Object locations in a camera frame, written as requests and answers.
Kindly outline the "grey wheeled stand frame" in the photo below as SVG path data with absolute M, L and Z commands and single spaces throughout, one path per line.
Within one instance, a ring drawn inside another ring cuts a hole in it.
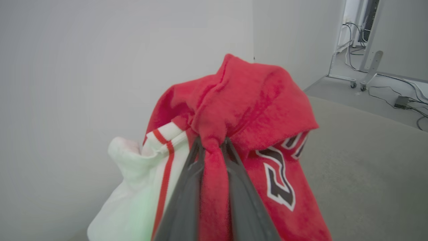
M 359 28 L 358 25 L 356 25 L 354 23 L 351 23 L 351 22 L 343 23 L 342 26 L 346 26 L 349 29 L 349 32 L 350 32 L 349 41 L 348 41 L 348 44 L 346 46 L 347 55 L 350 58 L 351 53 L 350 53 L 349 49 L 351 48 L 351 45 L 354 43 L 353 36 L 354 37 L 356 36 L 356 34 L 352 33 L 351 26 L 355 26 L 355 28 L 357 30 L 359 30 L 360 32 L 361 32 L 361 28 Z M 332 74 L 333 64 L 336 61 L 336 55 L 337 55 L 338 51 L 339 51 L 339 47 L 337 47 L 335 49 L 335 51 L 333 52 L 333 56 L 332 56 L 331 62 L 330 62 L 330 68 L 329 68 L 328 74 L 325 75 L 325 78 L 331 78 L 331 79 L 336 79 L 336 80 L 341 80 L 341 81 L 347 81 L 347 82 L 349 82 L 350 87 L 352 89 L 354 89 L 354 88 L 357 87 L 357 80 L 355 78 L 349 78 L 349 77 L 344 77 L 344 76 L 341 76 L 341 75 L 333 75 Z M 353 70 L 355 70 L 357 72 L 361 72 L 361 73 L 366 73 L 366 77 L 364 78 L 363 81 L 360 82 L 360 90 L 362 92 L 368 90 L 368 84 L 373 80 L 374 77 L 376 77 L 377 75 L 379 75 L 378 72 L 377 72 L 377 69 L 378 69 L 379 64 L 381 62 L 382 56 L 383 56 L 383 52 L 382 51 L 377 51 L 375 53 L 375 55 L 373 57 L 373 60 L 372 60 L 372 63 L 370 65 L 370 68 L 368 69 L 368 71 L 358 70 L 358 69 L 354 68 L 351 63 L 349 63 L 349 66 Z

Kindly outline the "red basketball jersey white sleeves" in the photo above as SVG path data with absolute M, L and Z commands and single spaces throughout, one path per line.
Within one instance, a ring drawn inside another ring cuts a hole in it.
M 281 67 L 227 54 L 217 73 L 170 87 L 142 145 L 114 138 L 108 154 L 123 181 L 90 223 L 89 241 L 153 241 L 194 140 L 205 166 L 198 241 L 233 241 L 229 178 L 221 145 L 229 138 L 281 241 L 333 241 L 299 158 L 318 128 L 310 102 Z

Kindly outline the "black equipment panel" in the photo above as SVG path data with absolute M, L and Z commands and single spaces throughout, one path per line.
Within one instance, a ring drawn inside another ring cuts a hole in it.
M 366 9 L 365 9 L 365 16 L 362 23 L 362 29 L 361 29 L 361 35 L 360 40 L 362 42 L 367 43 L 370 37 L 370 32 L 374 23 L 374 20 L 376 18 L 376 12 L 379 7 L 379 1 L 380 0 L 368 0 Z

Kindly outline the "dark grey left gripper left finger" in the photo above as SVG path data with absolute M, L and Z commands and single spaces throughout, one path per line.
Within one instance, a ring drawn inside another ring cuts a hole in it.
M 205 166 L 200 137 L 194 140 L 153 241 L 198 241 L 199 200 Z

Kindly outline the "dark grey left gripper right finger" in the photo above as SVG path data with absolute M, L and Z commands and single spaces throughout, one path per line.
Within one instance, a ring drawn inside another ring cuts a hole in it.
M 274 223 L 242 161 L 226 138 L 221 145 L 229 178 L 233 241 L 281 241 Z

